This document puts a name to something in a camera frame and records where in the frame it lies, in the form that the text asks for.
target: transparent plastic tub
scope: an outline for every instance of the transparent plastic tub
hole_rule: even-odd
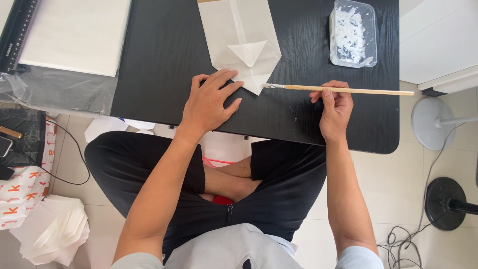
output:
[[[377,64],[375,10],[350,0],[336,0],[330,14],[330,60],[345,67]]]

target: black wood grain tabletop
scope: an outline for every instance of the black wood grain tabletop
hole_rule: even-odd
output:
[[[269,0],[282,58],[269,83],[320,86],[342,80],[351,88],[399,90],[399,0],[362,0],[377,15],[378,63],[349,68],[330,62],[333,0]],[[195,0],[133,0],[111,116],[178,125],[191,78],[212,74]],[[324,145],[323,104],[308,92],[239,89],[239,110],[218,131]],[[352,94],[350,149],[388,154],[399,142],[399,97]]]

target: person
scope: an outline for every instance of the person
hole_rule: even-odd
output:
[[[235,164],[203,165],[199,140],[239,109],[241,98],[223,105],[243,82],[220,90],[237,74],[193,77],[173,139],[109,132],[86,147],[93,177],[126,218],[111,268],[301,268],[291,241],[327,176],[337,268],[383,269],[347,145],[350,93],[310,93],[312,103],[323,99],[318,124],[326,147],[266,140],[252,143],[251,156]],[[323,86],[348,88],[340,81]],[[212,203],[208,195],[234,204]]]

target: ruler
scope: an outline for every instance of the ruler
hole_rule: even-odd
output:
[[[15,0],[0,37],[0,72],[13,75],[40,0]]]

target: sleeve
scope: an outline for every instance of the sleeve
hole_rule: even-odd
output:
[[[111,269],[163,269],[163,264],[155,255],[140,252],[122,257]]]
[[[342,251],[335,269],[384,269],[380,258],[368,248],[353,246]]]

